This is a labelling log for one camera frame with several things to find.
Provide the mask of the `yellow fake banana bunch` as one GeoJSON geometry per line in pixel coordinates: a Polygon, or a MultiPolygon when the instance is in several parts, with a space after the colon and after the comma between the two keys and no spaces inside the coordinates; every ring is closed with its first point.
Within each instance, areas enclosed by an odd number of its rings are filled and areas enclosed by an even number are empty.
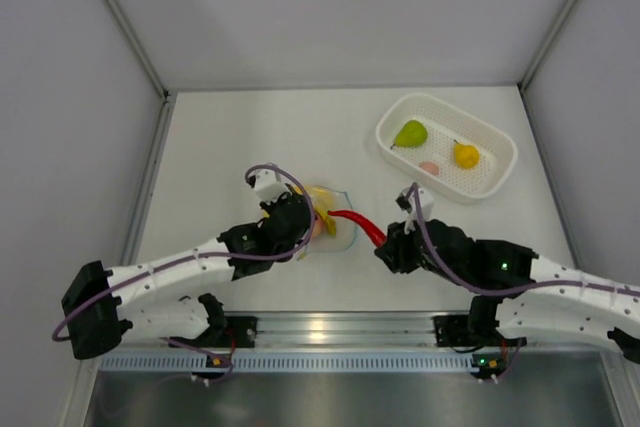
{"type": "Polygon", "coordinates": [[[329,189],[321,186],[305,185],[305,189],[311,198],[315,219],[321,218],[324,221],[325,229],[322,234],[335,237],[337,232],[336,222],[328,215],[328,211],[335,208],[333,193],[329,189]]]}

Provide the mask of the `red fake chili pepper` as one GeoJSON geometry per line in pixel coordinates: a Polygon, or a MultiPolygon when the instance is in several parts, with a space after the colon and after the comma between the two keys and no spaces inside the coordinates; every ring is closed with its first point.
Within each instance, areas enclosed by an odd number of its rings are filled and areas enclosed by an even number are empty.
{"type": "Polygon", "coordinates": [[[387,240],[386,234],[379,227],[356,211],[348,209],[329,210],[328,215],[346,219],[356,224],[376,248],[381,247],[387,240]]]}

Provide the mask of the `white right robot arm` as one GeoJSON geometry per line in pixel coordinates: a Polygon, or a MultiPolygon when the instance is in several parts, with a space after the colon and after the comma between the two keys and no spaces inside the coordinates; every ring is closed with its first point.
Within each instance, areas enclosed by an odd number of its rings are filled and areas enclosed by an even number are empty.
{"type": "Polygon", "coordinates": [[[441,346],[584,343],[639,361],[639,290],[558,264],[503,240],[474,240],[439,220],[392,223],[374,251],[394,274],[429,271],[472,293],[441,321],[441,346]]]}

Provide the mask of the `small pink fake fruit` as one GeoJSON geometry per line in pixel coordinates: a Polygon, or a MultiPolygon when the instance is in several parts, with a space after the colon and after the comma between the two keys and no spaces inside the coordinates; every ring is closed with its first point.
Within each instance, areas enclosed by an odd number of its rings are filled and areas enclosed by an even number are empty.
{"type": "Polygon", "coordinates": [[[440,167],[434,162],[423,162],[419,165],[419,167],[426,173],[432,176],[438,176],[440,173],[440,167]]]}

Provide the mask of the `pink fake peach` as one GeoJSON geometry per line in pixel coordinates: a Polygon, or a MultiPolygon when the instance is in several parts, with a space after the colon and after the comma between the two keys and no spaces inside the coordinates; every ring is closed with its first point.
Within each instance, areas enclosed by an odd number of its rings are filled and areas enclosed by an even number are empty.
{"type": "Polygon", "coordinates": [[[312,229],[311,238],[314,239],[320,236],[324,232],[324,229],[324,221],[321,218],[316,218],[312,229]]]}

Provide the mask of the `green fake pear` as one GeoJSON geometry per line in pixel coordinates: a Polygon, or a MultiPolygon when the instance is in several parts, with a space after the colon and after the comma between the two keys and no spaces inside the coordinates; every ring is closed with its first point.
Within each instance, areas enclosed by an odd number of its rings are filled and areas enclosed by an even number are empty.
{"type": "Polygon", "coordinates": [[[428,140],[428,130],[418,120],[407,121],[396,134],[391,149],[394,148],[418,148],[428,140]]]}

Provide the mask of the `yellow fake pear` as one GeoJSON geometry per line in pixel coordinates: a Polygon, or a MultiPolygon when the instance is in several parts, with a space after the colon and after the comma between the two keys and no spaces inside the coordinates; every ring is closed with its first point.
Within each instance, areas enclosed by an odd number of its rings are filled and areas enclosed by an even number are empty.
{"type": "Polygon", "coordinates": [[[453,156],[455,164],[464,170],[475,168],[480,161],[480,153],[474,145],[454,141],[453,156]]]}

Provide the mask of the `clear zip top bag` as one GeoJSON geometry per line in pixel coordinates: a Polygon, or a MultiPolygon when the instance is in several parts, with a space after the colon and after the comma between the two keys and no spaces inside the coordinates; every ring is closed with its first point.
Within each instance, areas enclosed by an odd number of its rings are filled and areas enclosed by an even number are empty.
{"type": "Polygon", "coordinates": [[[296,255],[296,259],[301,261],[309,255],[335,254],[350,249],[356,241],[356,225],[329,215],[330,211],[353,209],[348,193],[322,185],[307,184],[305,189],[312,200],[316,222],[310,242],[296,255]]]}

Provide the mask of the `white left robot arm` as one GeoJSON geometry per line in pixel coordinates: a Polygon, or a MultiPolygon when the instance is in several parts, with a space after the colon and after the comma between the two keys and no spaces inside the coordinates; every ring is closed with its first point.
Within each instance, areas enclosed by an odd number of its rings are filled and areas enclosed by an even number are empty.
{"type": "Polygon", "coordinates": [[[70,342],[77,360],[155,339],[192,349],[226,345],[231,333],[214,285],[290,260],[309,241],[315,220],[309,198],[294,191],[262,206],[261,220],[164,259],[111,268],[99,261],[84,265],[62,298],[65,319],[54,340],[70,342]]]}

